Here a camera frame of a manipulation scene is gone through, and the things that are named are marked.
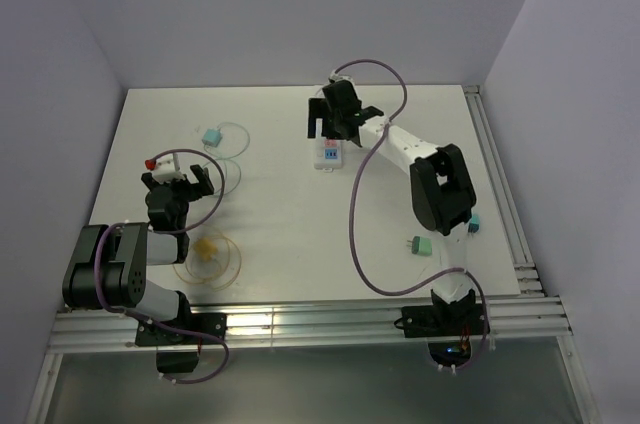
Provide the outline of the green usb charger plug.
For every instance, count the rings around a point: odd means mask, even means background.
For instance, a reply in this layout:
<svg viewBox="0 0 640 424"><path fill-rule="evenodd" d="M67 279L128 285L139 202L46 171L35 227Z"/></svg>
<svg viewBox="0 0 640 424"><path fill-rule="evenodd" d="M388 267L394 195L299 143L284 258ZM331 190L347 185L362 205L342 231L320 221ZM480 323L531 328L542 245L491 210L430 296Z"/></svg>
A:
<svg viewBox="0 0 640 424"><path fill-rule="evenodd" d="M423 236L414 236L407 241L407 246L413 255L430 257L433 253L432 241Z"/></svg>

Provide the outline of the teal usb charger plug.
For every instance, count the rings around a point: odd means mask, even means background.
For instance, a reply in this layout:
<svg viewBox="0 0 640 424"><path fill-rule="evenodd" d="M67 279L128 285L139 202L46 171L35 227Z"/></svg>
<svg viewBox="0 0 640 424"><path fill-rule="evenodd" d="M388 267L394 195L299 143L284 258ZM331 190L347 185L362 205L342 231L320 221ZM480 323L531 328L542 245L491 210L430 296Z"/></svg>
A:
<svg viewBox="0 0 640 424"><path fill-rule="evenodd" d="M481 225L481 222L480 222L479 215L478 214L473 214L471 216L471 219L468 222L468 232L470 234L478 233L479 230L480 230L480 225Z"/></svg>

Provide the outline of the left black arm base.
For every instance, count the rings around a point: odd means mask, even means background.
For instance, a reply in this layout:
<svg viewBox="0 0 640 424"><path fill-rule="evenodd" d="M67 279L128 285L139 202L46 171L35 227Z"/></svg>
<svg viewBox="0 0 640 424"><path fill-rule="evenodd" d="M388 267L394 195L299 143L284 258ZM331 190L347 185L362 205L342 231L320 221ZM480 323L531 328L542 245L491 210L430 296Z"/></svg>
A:
<svg viewBox="0 0 640 424"><path fill-rule="evenodd" d="M156 350L156 370L162 378L196 384L216 377L227 367L230 351L225 341L226 330L227 315L220 312L193 314L185 329L174 323L140 322L134 345ZM191 377L201 363L205 345L220 345L224 352L222 361L209 374Z"/></svg>

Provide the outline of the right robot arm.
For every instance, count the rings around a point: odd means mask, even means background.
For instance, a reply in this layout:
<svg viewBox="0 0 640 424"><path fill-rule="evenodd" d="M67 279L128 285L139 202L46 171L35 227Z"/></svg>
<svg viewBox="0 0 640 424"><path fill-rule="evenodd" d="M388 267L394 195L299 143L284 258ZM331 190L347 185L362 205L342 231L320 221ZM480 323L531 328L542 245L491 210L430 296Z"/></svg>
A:
<svg viewBox="0 0 640 424"><path fill-rule="evenodd" d="M356 171L348 210L350 254L358 276L371 291L385 297L406 296L430 285L433 302L440 303L432 312L435 327L446 334L457 332L468 318L463 304L474 304L483 296L478 280L467 269L468 223L477 196L462 150L454 144L420 139L395 125L394 115L365 107L347 78L330 80L320 93L308 100L307 137L351 142L367 151ZM418 223L435 236L440 252L437 271L403 290L376 286L357 253L358 191L366 165L376 154L408 176L411 209Z"/></svg>

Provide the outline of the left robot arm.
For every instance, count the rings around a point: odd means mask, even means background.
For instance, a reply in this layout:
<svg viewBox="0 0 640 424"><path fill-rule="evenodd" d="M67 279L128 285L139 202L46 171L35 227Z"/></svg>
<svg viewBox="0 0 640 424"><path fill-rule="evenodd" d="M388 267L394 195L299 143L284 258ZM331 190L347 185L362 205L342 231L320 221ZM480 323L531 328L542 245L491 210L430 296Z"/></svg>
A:
<svg viewBox="0 0 640 424"><path fill-rule="evenodd" d="M159 332L172 343L183 343L195 330L186 296L147 278L150 264L186 260L190 238L185 231L192 202L214 194L209 171L200 165L171 177L146 172L141 176L150 222L121 227L87 225L80 231L62 283L63 301L71 309L131 312L159 322Z"/></svg>

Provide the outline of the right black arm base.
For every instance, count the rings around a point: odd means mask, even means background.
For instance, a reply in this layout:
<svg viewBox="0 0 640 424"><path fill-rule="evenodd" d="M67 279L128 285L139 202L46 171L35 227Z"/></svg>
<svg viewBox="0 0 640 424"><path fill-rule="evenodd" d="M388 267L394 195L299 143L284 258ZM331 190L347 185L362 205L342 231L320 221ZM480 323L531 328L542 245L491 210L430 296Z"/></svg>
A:
<svg viewBox="0 0 640 424"><path fill-rule="evenodd" d="M470 290L463 298L446 303L431 292L429 305L405 306L393 323L407 339L445 338L431 342L428 350L437 366L454 370L473 357L472 337L486 338L490 327L485 307Z"/></svg>

